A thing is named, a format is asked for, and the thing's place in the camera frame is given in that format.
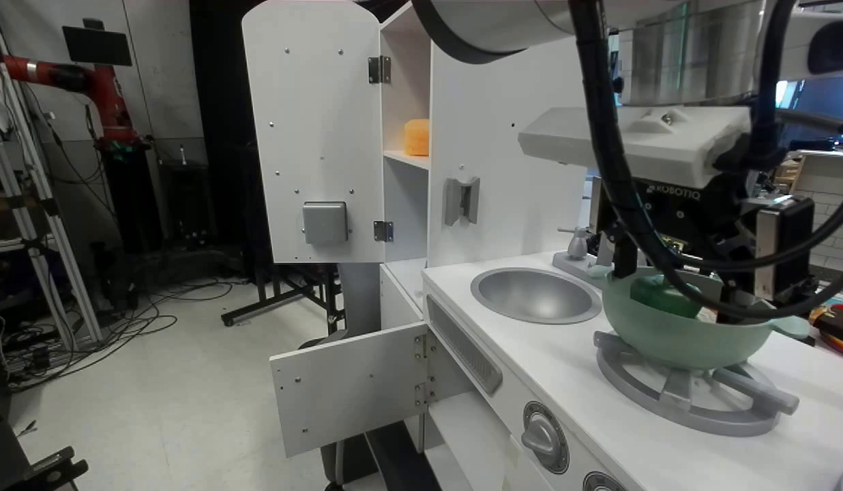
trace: cabinet door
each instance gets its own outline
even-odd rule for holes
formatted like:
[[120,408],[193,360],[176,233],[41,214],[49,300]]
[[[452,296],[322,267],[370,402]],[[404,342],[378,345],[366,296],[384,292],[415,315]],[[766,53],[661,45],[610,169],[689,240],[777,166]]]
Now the cabinet door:
[[350,0],[270,0],[243,33],[275,261],[382,261],[378,22]]
[[426,323],[279,353],[270,367],[285,456],[405,419],[470,389]]

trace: sink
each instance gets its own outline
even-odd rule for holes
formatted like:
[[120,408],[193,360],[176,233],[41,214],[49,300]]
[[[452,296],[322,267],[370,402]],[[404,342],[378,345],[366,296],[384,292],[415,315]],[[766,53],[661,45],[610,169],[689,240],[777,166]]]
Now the sink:
[[599,295],[547,270],[487,270],[471,280],[476,303],[528,323],[576,323],[599,312]]

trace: white play kitchen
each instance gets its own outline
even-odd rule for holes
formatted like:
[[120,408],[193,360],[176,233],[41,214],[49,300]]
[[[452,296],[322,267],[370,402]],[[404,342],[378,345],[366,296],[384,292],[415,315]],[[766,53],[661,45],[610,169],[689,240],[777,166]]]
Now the white play kitchen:
[[[350,0],[270,0],[243,22],[275,261],[378,265],[378,333],[270,360],[285,453],[404,419],[444,491],[843,491],[843,357],[790,315],[692,307],[643,252],[621,274],[621,240],[592,240],[594,160],[556,138],[587,126],[576,40],[464,63],[433,6],[378,22]],[[625,78],[643,72],[629,63]],[[737,108],[625,115],[643,175],[666,141],[706,169],[751,128]],[[416,119],[426,156],[404,147]],[[790,210],[763,202],[757,228]]]

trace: orange object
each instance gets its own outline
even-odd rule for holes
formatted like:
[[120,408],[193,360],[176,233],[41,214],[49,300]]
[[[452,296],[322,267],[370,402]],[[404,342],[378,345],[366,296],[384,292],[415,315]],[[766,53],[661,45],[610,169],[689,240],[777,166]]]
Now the orange object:
[[827,341],[834,351],[841,351],[841,353],[843,353],[843,341],[841,341],[841,338],[834,338],[834,334],[823,334],[823,341]]
[[429,119],[404,121],[401,149],[415,157],[429,157]]

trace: stove knob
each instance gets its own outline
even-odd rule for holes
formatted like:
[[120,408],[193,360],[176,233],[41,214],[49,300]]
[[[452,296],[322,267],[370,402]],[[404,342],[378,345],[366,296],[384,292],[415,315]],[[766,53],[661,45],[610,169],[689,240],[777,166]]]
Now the stove knob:
[[546,407],[541,402],[526,407],[520,441],[535,453],[538,462],[546,465],[547,471],[554,475],[568,471],[571,462],[568,441],[556,417]]
[[625,486],[616,482],[610,475],[590,471],[584,477],[584,491],[625,491]]

